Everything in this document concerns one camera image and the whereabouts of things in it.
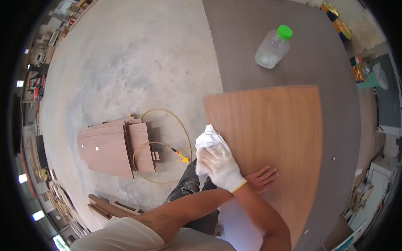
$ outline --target hand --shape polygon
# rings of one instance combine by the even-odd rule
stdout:
[[[279,173],[276,168],[264,167],[260,171],[249,174],[245,178],[248,180],[250,186],[258,193],[267,191],[273,184]]]
[[[215,185],[231,193],[247,182],[232,154],[221,143],[197,151],[197,173],[198,170],[208,173]]]

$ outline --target dark brown tabletop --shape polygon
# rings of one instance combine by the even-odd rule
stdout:
[[[294,248],[318,250],[351,193],[359,157],[359,101],[342,41],[322,10],[304,4],[289,0],[203,0],[203,3],[224,92],[272,86],[319,86],[323,118],[320,179],[304,229],[308,231]],[[255,62],[255,52],[265,35],[281,24],[293,30],[290,50],[273,69],[265,69]],[[233,238],[240,243],[242,236]]]

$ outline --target white work glove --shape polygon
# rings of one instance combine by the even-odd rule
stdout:
[[[220,188],[233,193],[247,180],[241,175],[240,168],[222,143],[200,148],[197,151],[197,167],[208,173],[211,181]]]

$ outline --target dark pants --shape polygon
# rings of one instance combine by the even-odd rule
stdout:
[[[177,186],[173,189],[173,191],[170,193],[165,203],[177,200],[183,196],[200,191],[200,180],[198,179],[198,175],[195,174],[196,164],[197,160],[195,159],[192,163],[190,163],[187,166],[180,181],[178,182]],[[211,179],[208,177],[204,183],[202,191],[210,189],[216,189],[216,186],[212,183]],[[205,215],[204,217],[189,222],[184,227],[189,227],[191,229],[213,236],[215,234],[215,228],[218,222],[218,215],[219,211],[215,210],[212,213]]]

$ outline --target yellow hose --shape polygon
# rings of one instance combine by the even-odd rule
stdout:
[[[184,133],[186,134],[186,138],[187,138],[187,142],[188,142],[188,144],[189,144],[189,147],[188,147],[188,148],[185,148],[185,149],[179,149],[178,151],[190,151],[190,162],[192,162],[192,161],[193,161],[193,150],[195,150],[195,148],[191,148],[191,143],[190,143],[189,135],[187,134],[187,131],[186,131],[186,129],[184,128],[184,126],[183,126],[182,122],[180,121],[180,119],[179,119],[178,117],[176,117],[176,115],[174,115],[172,112],[170,112],[169,110],[164,109],[164,108],[153,108],[153,109],[151,109],[151,110],[148,110],[148,111],[146,111],[146,112],[141,116],[141,118],[143,118],[143,117],[145,116],[145,114],[149,113],[150,111],[154,111],[154,110],[162,110],[162,111],[165,111],[165,112],[171,114],[171,115],[177,120],[177,122],[179,122],[179,124],[181,125],[181,128],[183,129]],[[135,170],[137,170],[137,168],[136,168],[136,166],[135,166],[135,162],[134,162],[135,154],[136,154],[136,153],[138,152],[138,150],[140,150],[142,147],[144,147],[144,146],[146,146],[146,145],[150,145],[150,144],[160,144],[160,145],[164,145],[164,146],[166,146],[166,147],[169,147],[169,149],[172,148],[172,147],[171,147],[170,145],[168,145],[168,144],[165,144],[165,143],[162,143],[162,142],[157,142],[157,141],[146,142],[146,143],[140,145],[139,148],[137,148],[137,150],[135,150],[135,151],[134,151],[134,154],[133,154],[133,167],[134,167]],[[139,175],[141,175],[144,179],[146,179],[146,180],[148,180],[148,181],[151,181],[151,182],[153,182],[153,183],[159,183],[159,184],[175,184],[175,183],[179,182],[179,180],[174,181],[174,182],[159,182],[159,181],[154,181],[154,180],[148,179],[147,177],[144,177],[139,171],[138,171],[137,173],[138,173]]]

